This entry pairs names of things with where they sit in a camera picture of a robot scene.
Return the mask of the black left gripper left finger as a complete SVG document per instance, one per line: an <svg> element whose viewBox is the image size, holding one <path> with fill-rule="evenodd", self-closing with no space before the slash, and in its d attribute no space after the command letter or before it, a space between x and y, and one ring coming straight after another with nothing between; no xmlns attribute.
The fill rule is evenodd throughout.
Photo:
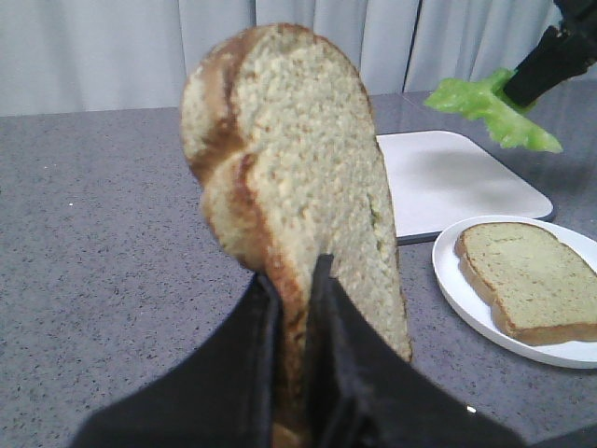
<svg viewBox="0 0 597 448"><path fill-rule="evenodd" d="M232 313L186 360L92 415L74 447L269 447L281 301L253 276Z"/></svg>

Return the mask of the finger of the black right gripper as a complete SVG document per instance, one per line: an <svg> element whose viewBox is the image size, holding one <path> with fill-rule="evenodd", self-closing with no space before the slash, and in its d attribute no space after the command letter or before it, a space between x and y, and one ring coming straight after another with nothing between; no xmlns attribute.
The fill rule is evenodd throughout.
<svg viewBox="0 0 597 448"><path fill-rule="evenodd" d="M589 33L550 26L504 85L506 97L529 106L563 81L589 70Z"/></svg>

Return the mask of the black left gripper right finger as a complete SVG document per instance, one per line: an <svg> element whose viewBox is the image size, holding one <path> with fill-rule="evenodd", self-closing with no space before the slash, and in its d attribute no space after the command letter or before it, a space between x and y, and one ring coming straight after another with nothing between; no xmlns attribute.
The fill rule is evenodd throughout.
<svg viewBox="0 0 597 448"><path fill-rule="evenodd" d="M401 359L370 326L322 255L312 276L305 352L315 447L520 447Z"/></svg>

